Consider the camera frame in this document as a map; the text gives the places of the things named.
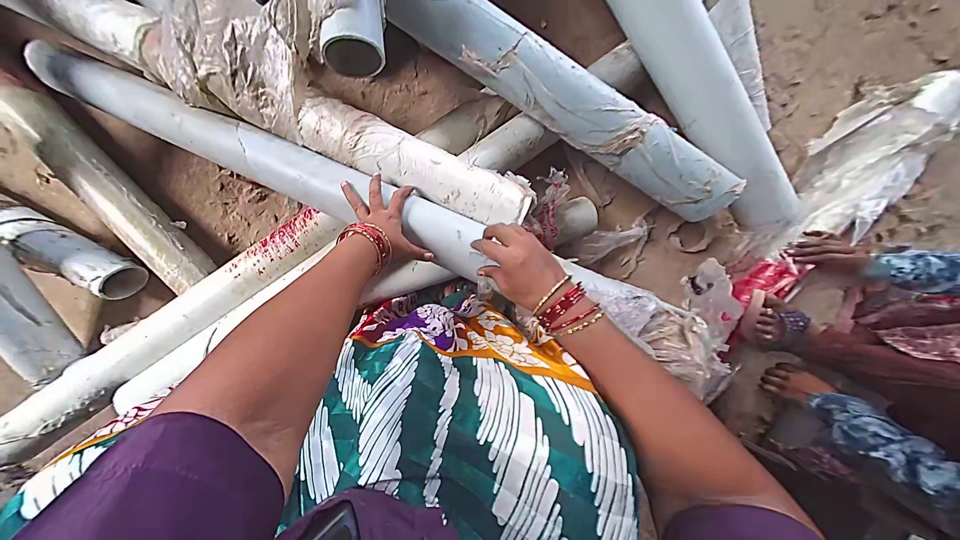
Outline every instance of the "dirt ground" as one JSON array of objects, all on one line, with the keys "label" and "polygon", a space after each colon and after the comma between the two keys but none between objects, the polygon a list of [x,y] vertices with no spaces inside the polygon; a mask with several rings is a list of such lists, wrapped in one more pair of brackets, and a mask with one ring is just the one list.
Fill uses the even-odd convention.
[{"label": "dirt ground", "polygon": [[[574,60],[589,64],[623,40],[603,0],[499,0],[496,2]],[[775,147],[793,174],[805,156],[804,145],[821,135],[833,116],[873,84],[894,84],[934,70],[960,67],[960,3],[947,0],[754,0]],[[0,54],[17,62],[27,37],[61,40],[32,21],[0,9]],[[378,114],[410,133],[425,128],[470,99],[479,85],[393,27],[387,33],[388,64],[373,81],[356,81],[320,72],[317,83],[348,103]],[[668,115],[651,88],[631,96],[649,110]],[[123,122],[59,96],[56,97],[87,130],[218,263],[227,261],[297,211],[299,205],[269,189],[232,178],[228,171]],[[551,166],[570,169],[569,158],[582,155],[557,144],[528,163],[519,174],[545,176]],[[736,241],[727,220],[709,222],[720,233],[704,252],[685,254],[667,240],[680,222],[671,212],[625,181],[606,174],[588,160],[586,170],[604,185],[612,201],[601,209],[601,228],[629,226],[638,215],[653,225],[641,262],[626,281],[679,303],[684,295],[680,276],[707,257],[728,261]],[[917,242],[929,247],[956,247],[960,220],[960,142],[953,142],[931,161],[906,200],[888,211],[876,227],[876,239]],[[124,247],[56,179],[0,132],[0,188],[119,252]],[[704,226],[680,228],[684,245],[696,243]],[[621,254],[612,254],[605,273],[624,278]],[[103,303],[57,278],[34,275],[71,328],[91,348],[104,325],[144,317],[172,293],[156,278],[134,297]],[[811,291],[799,299],[821,318],[835,308],[836,292]],[[728,395],[717,407],[734,432],[752,434],[769,417],[772,404],[755,392],[756,377],[770,359],[748,355]],[[21,401],[29,389],[0,363],[0,412]]]}]

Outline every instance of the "woman's right hand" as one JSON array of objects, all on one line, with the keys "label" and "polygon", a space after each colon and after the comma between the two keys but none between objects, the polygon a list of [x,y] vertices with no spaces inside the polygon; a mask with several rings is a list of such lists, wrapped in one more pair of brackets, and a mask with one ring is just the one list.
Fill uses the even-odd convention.
[{"label": "woman's right hand", "polygon": [[477,275],[492,278],[504,296],[530,310],[566,277],[553,254],[519,225],[490,225],[483,239],[473,241],[470,247],[499,264],[484,266]]}]

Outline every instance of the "white pvc pipe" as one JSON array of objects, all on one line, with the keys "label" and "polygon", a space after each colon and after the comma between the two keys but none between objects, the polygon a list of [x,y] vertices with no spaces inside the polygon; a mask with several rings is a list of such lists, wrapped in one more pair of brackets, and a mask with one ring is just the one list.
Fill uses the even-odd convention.
[{"label": "white pvc pipe", "polygon": [[109,51],[140,69],[140,43],[159,21],[154,12],[117,0],[0,0],[0,6]]},{"label": "white pvc pipe", "polygon": [[[587,71],[619,92],[630,92],[646,79],[646,72],[643,70],[640,59],[636,57],[633,47],[627,41],[613,47],[609,53],[592,63]],[[481,139],[504,124],[515,123],[511,118],[518,114],[519,109],[486,88],[484,95],[479,99],[464,103],[448,112],[430,127],[418,133],[417,138],[439,146],[451,154],[461,156],[471,146],[490,144],[492,147],[490,151],[480,151],[489,156],[482,162],[477,162],[477,165],[501,172],[516,170],[536,154],[517,153],[513,150],[515,143],[509,139],[500,139],[493,144]],[[541,123],[536,122],[536,125],[540,126],[540,137],[549,136],[549,144],[542,148],[560,140],[557,135],[547,132]],[[474,162],[470,159],[470,155],[471,153],[468,152],[467,161]]]},{"label": "white pvc pipe", "polygon": [[720,0],[709,11],[710,22],[717,29],[723,46],[730,55],[740,83],[750,97],[763,130],[770,131],[770,108],[763,84],[760,47],[756,43],[754,14],[750,0]]},{"label": "white pvc pipe", "polygon": [[0,122],[28,144],[148,268],[183,294],[213,260],[49,97],[0,71]]},{"label": "white pvc pipe", "polygon": [[103,349],[75,362],[0,417],[0,463],[30,458],[64,436],[105,406],[113,389],[319,251],[342,227],[304,209]]},{"label": "white pvc pipe", "polygon": [[700,0],[607,0],[686,136],[747,181],[733,217],[787,226],[800,201]]},{"label": "white pvc pipe", "polygon": [[7,246],[0,244],[0,357],[26,382],[40,386],[85,352]]},{"label": "white pvc pipe", "polygon": [[143,288],[150,273],[45,215],[0,195],[0,241],[24,264],[66,278],[107,300]]},{"label": "white pvc pipe", "polygon": [[387,18],[684,219],[710,217],[743,187],[662,119],[487,0],[391,0]]},{"label": "white pvc pipe", "polygon": [[[355,217],[340,191],[339,182],[352,183],[361,194],[369,191],[370,178],[363,173],[232,118],[191,108],[169,90],[129,73],[57,51],[42,41],[29,43],[25,56],[27,64],[44,83],[239,174],[307,204],[317,205],[344,221]],[[383,189],[385,197],[396,190],[389,185],[384,185]],[[405,231],[431,250],[437,256],[436,261],[447,269],[476,280],[477,268],[492,263],[469,247],[472,240],[482,236],[482,224],[420,197],[411,197],[407,201],[403,218]],[[649,319],[647,311],[654,306],[672,309],[658,304],[646,291],[604,278],[567,261],[562,260],[561,264],[575,281],[584,283],[591,297],[615,298],[619,304],[605,304],[605,308],[614,320],[620,319],[623,324],[628,324],[629,319],[626,328],[638,332]],[[221,270],[207,279],[218,276]],[[278,271],[272,268],[263,274],[276,276]],[[438,270],[432,277],[442,274]],[[220,296],[208,298],[209,291],[203,285],[192,287],[97,355],[75,363],[59,379],[0,417],[0,464],[14,463],[45,448],[92,411],[104,406],[111,390],[170,353],[187,337],[228,310],[217,307],[229,304],[229,308],[234,308],[240,303],[235,296],[229,297],[229,302]],[[369,293],[370,298],[376,296],[373,291]],[[201,307],[203,311],[187,320],[183,316],[183,306],[190,305]]]},{"label": "white pvc pipe", "polygon": [[372,77],[387,64],[384,0],[326,0],[333,12],[320,25],[324,63],[348,77]]}]

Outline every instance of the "bracelet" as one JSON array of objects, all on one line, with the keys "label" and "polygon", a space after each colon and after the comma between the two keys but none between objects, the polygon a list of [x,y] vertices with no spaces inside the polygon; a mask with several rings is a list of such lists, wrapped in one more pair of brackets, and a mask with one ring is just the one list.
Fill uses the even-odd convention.
[{"label": "bracelet", "polygon": [[540,325],[546,329],[550,328],[585,296],[587,296],[587,292],[584,290],[583,284],[577,283],[573,288],[566,291],[553,306],[548,307],[546,311],[537,316]]},{"label": "bracelet", "polygon": [[393,252],[392,246],[390,245],[390,238],[387,237],[382,229],[373,224],[351,223],[337,236],[337,243],[339,244],[344,238],[350,238],[355,234],[364,236],[373,244],[373,248],[376,250],[376,266],[373,269],[373,274],[379,274],[387,263],[390,262],[390,257]]},{"label": "bracelet", "polygon": [[580,321],[583,321],[583,320],[586,319],[587,317],[590,317],[590,315],[596,313],[596,312],[599,311],[599,310],[600,310],[600,305],[597,304],[597,305],[591,307],[590,309],[584,311],[583,313],[577,315],[576,317],[570,319],[569,321],[566,321],[565,323],[559,325],[558,327],[556,327],[556,328],[551,327],[548,331],[554,332],[554,331],[561,331],[561,330],[568,329],[568,328],[570,328],[571,326],[579,323]]},{"label": "bracelet", "polygon": [[574,333],[574,332],[578,332],[578,331],[583,330],[584,328],[592,325],[593,323],[599,321],[599,320],[602,319],[602,318],[603,318],[603,309],[600,309],[600,310],[598,310],[598,311],[596,312],[595,315],[593,315],[593,317],[591,317],[590,319],[588,319],[588,320],[580,323],[579,325],[577,325],[577,326],[575,326],[575,327],[573,327],[573,328],[571,328],[571,329],[569,329],[569,330],[564,330],[564,331],[560,331],[560,332],[553,332],[553,333],[551,333],[550,335],[551,335],[551,337],[563,337],[563,336],[565,336],[565,335],[571,335],[571,334]]},{"label": "bracelet", "polygon": [[547,300],[550,300],[550,297],[553,296],[553,293],[557,292],[557,290],[558,290],[560,287],[564,286],[564,283],[569,282],[569,281],[570,281],[570,278],[571,278],[571,276],[570,276],[569,274],[567,274],[567,275],[564,276],[564,278],[563,278],[562,280],[560,280],[557,284],[553,285],[553,287],[550,289],[550,292],[546,293],[546,296],[544,296],[542,299],[540,299],[540,303],[537,304],[537,307],[534,307],[534,314],[537,314],[537,311],[540,311],[540,309],[543,307],[543,305],[546,304],[546,301],[547,301]]}]

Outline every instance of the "foot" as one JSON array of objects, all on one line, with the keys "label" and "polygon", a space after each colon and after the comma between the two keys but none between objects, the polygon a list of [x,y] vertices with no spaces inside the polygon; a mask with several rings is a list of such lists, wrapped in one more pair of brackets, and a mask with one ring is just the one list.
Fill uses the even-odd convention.
[{"label": "foot", "polygon": [[812,396],[837,391],[824,380],[786,362],[780,362],[766,370],[760,377],[760,388],[799,403],[806,403]]}]

